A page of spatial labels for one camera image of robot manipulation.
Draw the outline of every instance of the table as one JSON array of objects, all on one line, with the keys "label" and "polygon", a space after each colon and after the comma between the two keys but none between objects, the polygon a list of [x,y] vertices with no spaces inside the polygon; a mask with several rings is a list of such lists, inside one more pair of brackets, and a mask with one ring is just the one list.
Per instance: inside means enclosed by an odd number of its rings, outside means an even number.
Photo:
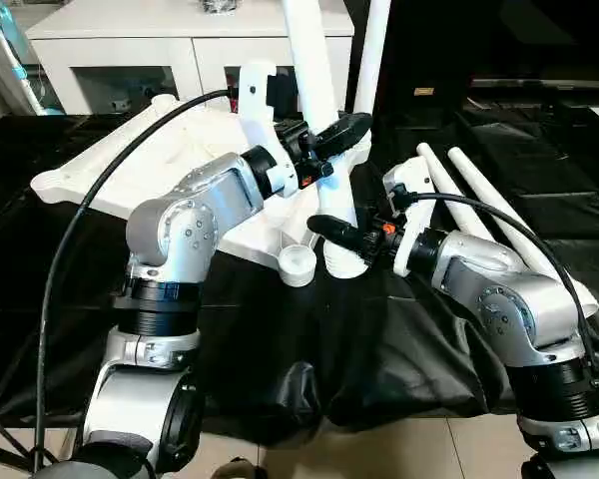
[{"label": "table", "polygon": [[[354,30],[342,0],[320,6],[343,109]],[[280,0],[247,0],[222,15],[205,13],[197,0],[74,0],[27,36],[68,114],[102,113],[90,101],[106,86],[81,80],[76,68],[168,67],[180,99],[190,100],[227,88],[225,67],[254,59],[293,64]],[[229,108],[224,99],[214,105]]]},{"label": "table", "polygon": [[[417,142],[439,152],[460,145],[599,298],[599,119],[570,109],[457,114],[462,122],[427,129],[377,121],[371,157],[351,178],[361,211],[380,198],[381,174]],[[32,425],[44,278],[75,211],[42,204],[28,181],[123,120],[0,123],[0,420],[6,425]],[[442,208],[434,221],[452,226]],[[214,258],[200,314],[206,430],[274,446],[311,437],[325,417],[356,431],[412,415],[512,410],[503,366],[462,308],[422,278],[404,281],[382,264],[355,280],[334,279],[317,252],[315,281],[301,289],[284,287],[265,267],[222,253]],[[63,268],[50,324],[50,425],[79,421],[116,320],[107,304],[126,259],[124,223],[89,212]]]}]

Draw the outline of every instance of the cabinet door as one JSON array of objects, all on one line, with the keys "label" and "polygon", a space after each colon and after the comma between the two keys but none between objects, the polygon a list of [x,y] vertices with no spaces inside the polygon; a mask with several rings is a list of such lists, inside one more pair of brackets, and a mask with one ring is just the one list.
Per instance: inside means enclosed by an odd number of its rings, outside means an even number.
[{"label": "cabinet door", "polygon": [[168,77],[163,83],[174,84],[181,100],[202,94],[190,38],[54,39],[32,44],[68,114],[106,113],[93,107],[115,100],[112,95],[120,95],[118,84],[125,75],[128,82],[140,85],[143,75],[153,78],[162,70]]},{"label": "cabinet door", "polygon": [[[326,46],[337,106],[343,109],[348,83],[350,37],[328,37]],[[205,93],[227,88],[227,73],[252,60],[269,60],[291,67],[293,55],[288,38],[204,38],[193,41]],[[218,99],[213,106],[228,111],[229,101]]]}]

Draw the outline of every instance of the black tablecloth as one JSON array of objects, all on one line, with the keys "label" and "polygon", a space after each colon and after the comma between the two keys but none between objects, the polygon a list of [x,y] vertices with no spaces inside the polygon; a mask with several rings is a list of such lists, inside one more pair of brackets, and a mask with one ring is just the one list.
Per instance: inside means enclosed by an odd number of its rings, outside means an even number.
[{"label": "black tablecloth", "polygon": [[[118,126],[121,117],[0,122],[0,420],[34,415],[36,327],[52,252],[75,206],[29,189]],[[599,298],[599,119],[588,110],[466,111],[438,125],[376,122],[352,174],[360,213],[380,178],[428,141],[460,145]],[[435,223],[452,228],[444,207]],[[267,445],[301,440],[327,417],[360,430],[410,415],[510,411],[505,371],[480,325],[418,276],[384,264],[354,280],[282,285],[275,271],[217,253],[205,283],[197,369],[205,428]],[[127,260],[124,222],[90,212],[63,264],[49,347],[50,424],[75,424],[98,371],[108,308]]]}]

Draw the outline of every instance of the white furniture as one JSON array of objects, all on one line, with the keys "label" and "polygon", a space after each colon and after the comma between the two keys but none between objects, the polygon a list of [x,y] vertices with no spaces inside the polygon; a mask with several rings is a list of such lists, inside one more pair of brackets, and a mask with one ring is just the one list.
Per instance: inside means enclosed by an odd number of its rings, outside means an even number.
[{"label": "white furniture", "polygon": [[[354,30],[343,0],[319,3],[343,108]],[[258,58],[293,64],[280,0],[243,0],[220,15],[204,13],[199,0],[73,0],[27,36],[68,114],[95,113],[77,67],[170,67],[179,97],[188,100],[226,88],[225,67]],[[214,106],[227,110],[229,103]]]}]

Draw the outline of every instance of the white cabinet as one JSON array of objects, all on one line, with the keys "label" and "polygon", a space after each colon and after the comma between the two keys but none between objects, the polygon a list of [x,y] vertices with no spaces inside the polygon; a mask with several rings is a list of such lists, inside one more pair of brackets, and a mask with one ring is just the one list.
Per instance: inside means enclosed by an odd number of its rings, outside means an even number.
[{"label": "white cabinet", "polygon": [[124,67],[138,67],[131,71],[138,76],[143,68],[166,69],[166,77],[173,76],[181,99],[202,94],[189,38],[69,38],[33,40],[32,44],[68,114],[107,113],[108,110],[97,108],[99,102],[119,100],[112,96],[113,87],[107,88],[105,81],[98,81],[97,75],[91,74],[97,74],[93,70],[97,67],[108,69],[114,77],[121,75],[122,71],[116,70]]},{"label": "white cabinet", "polygon": [[[319,3],[343,109],[353,27],[343,0]],[[187,100],[226,88],[226,67],[293,64],[280,0],[243,0],[222,15],[204,13],[198,0],[73,0],[27,36],[68,114],[107,113],[124,103],[129,85],[158,85]]]}]

